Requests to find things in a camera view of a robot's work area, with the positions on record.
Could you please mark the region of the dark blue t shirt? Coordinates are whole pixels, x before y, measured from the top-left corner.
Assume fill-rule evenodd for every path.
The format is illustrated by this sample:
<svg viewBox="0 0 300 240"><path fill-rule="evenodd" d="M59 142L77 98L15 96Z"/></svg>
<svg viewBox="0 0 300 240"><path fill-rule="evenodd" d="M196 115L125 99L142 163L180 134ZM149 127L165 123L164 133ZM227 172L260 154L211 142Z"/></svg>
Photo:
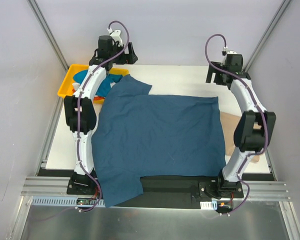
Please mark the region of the dark blue t shirt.
<svg viewBox="0 0 300 240"><path fill-rule="evenodd" d="M142 177L214 177L226 165L219 99L151 88L124 76L98 115L92 156L106 207L142 195Z"/></svg>

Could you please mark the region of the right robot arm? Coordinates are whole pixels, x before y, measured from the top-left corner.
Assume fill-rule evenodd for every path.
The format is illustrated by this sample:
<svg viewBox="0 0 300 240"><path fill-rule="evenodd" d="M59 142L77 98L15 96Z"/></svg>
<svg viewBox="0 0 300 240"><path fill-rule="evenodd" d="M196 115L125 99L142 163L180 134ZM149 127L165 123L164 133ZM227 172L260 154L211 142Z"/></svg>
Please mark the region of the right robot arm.
<svg viewBox="0 0 300 240"><path fill-rule="evenodd" d="M234 151L213 187L224 198L239 190L242 174L250 161L269 146L277 117L259 101L250 75L242 70L243 56L227 48L222 55L222 62L210 62L206 82L226 86L242 113L233 134Z"/></svg>

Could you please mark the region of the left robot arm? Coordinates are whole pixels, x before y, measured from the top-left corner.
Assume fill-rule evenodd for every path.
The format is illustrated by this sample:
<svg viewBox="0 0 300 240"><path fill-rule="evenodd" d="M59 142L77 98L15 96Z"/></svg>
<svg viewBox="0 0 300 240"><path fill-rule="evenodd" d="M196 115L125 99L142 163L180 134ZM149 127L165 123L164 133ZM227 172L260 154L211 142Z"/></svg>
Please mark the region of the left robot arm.
<svg viewBox="0 0 300 240"><path fill-rule="evenodd" d="M74 172L87 176L94 170L91 138L97 125L93 99L113 65L134 64L138 57L130 41L123 43L120 30L108 28L109 35L98 38L98 48L89 62L87 73L71 95L64 98L66 125L75 142Z"/></svg>

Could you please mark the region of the teal t shirt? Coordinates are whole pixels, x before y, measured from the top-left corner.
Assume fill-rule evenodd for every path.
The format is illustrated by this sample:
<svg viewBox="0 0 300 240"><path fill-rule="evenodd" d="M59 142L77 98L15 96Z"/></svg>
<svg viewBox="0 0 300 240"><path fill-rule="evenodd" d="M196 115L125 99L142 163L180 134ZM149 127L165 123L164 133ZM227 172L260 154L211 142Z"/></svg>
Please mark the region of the teal t shirt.
<svg viewBox="0 0 300 240"><path fill-rule="evenodd" d="M85 79L86 75L87 75L88 70L82 70L78 73L76 73L73 76L73 80L78 83L78 84L82 84L83 80ZM99 88L97 89L95 96L98 97L103 97L105 98L109 91L111 90L112 86L118 82L120 82L120 80L123 78L122 74L108 74L107 77L102 81L102 83L100 84Z"/></svg>

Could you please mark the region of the white t shirt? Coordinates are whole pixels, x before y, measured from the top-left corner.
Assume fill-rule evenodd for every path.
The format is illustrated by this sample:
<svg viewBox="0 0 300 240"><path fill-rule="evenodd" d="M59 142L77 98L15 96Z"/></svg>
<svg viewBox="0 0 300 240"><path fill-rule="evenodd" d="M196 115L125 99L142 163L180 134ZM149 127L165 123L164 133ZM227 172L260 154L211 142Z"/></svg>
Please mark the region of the white t shirt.
<svg viewBox="0 0 300 240"><path fill-rule="evenodd" d="M74 93L74 92L76 92L76 91L79 89L80 84L77 83L77 82L73 82L73 83L72 83L72 87L73 87L72 92Z"/></svg>

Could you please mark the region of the orange t shirt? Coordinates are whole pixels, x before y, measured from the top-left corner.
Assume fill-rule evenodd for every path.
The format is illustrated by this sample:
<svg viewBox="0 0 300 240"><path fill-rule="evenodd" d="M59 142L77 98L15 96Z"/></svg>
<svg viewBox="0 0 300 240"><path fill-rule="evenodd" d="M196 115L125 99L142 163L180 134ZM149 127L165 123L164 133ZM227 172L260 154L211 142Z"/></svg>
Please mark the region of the orange t shirt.
<svg viewBox="0 0 300 240"><path fill-rule="evenodd" d="M93 101L94 102L103 102L105 100L105 98L104 97L101 97L101 96L95 96L94 98L93 98Z"/></svg>

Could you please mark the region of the beige folded t shirt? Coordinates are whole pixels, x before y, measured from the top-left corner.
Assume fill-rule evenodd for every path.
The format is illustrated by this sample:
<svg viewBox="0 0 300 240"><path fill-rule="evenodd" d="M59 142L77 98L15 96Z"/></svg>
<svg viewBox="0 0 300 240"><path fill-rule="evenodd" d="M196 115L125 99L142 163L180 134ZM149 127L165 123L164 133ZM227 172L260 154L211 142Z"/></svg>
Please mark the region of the beige folded t shirt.
<svg viewBox="0 0 300 240"><path fill-rule="evenodd" d="M240 117L226 113L220 112L220 122L222 125L224 141L225 141L225 155L231 156L235 150L235 143L234 143L234 133L237 128L237 125L240 121Z"/></svg>

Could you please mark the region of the yellow plastic bin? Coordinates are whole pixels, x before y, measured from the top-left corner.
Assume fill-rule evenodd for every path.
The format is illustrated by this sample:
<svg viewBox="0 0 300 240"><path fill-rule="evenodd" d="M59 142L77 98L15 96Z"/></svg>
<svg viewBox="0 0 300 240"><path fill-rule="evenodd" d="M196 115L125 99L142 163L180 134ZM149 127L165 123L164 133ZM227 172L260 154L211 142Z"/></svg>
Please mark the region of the yellow plastic bin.
<svg viewBox="0 0 300 240"><path fill-rule="evenodd" d="M75 90L74 90L74 87L73 87L73 83L75 82L73 77L75 74L81 72L81 71L85 71L89 68L88 65L84 65L84 64L72 64L64 79L63 79L63 82L57 92L57 95L59 97L62 97L62 98L65 98L65 96L71 96ZM113 67L110 71L109 71L110 74L113 74L113 75L122 75L122 76L126 76L129 74L129 71L127 69L122 69L122 68L115 68Z"/></svg>

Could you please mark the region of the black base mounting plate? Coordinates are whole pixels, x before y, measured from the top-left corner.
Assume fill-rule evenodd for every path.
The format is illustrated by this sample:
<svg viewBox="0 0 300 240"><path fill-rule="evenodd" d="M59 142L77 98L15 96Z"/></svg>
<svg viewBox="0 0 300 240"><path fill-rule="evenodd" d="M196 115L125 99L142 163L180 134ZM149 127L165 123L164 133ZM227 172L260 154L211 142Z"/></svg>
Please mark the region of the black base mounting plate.
<svg viewBox="0 0 300 240"><path fill-rule="evenodd" d="M140 179L142 193L128 196L128 184L120 183L114 197L99 192L97 184L87 175L73 173L68 181L68 195L82 195L86 198L96 195L109 207L198 209L201 202L244 197L242 184L223 180L222 177L207 176L149 176Z"/></svg>

